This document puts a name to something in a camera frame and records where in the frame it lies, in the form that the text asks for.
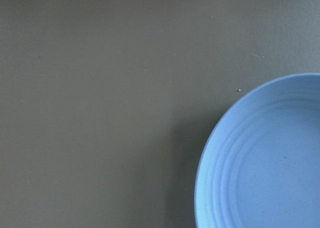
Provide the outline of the blue round plate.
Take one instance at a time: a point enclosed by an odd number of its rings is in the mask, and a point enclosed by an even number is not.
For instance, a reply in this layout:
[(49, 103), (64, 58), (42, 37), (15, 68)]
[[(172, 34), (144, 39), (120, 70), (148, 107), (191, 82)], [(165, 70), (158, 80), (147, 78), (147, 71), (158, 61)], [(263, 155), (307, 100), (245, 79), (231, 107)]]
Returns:
[(203, 149), (197, 227), (319, 227), (320, 76), (295, 74), (239, 99)]

